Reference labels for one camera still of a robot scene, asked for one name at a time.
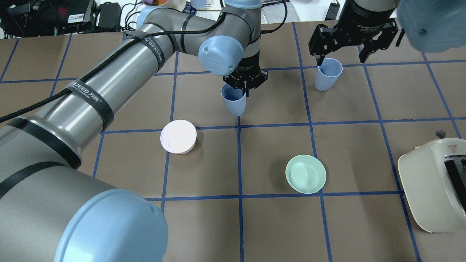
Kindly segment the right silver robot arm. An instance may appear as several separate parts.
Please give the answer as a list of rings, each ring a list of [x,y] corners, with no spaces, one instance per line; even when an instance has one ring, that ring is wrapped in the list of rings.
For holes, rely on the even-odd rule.
[[[332,28],[318,24],[308,42],[318,66],[331,52],[359,46],[359,61],[386,50],[398,37],[424,53],[439,53],[465,46],[464,0],[347,0]]]

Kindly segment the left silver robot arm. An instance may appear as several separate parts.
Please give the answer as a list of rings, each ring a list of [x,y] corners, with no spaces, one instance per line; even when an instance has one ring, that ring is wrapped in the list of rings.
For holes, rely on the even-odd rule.
[[[142,196],[78,171],[83,149],[177,51],[228,76],[258,52],[260,0],[225,0],[217,21],[166,7],[84,76],[1,128],[2,262],[161,262],[166,218]]]

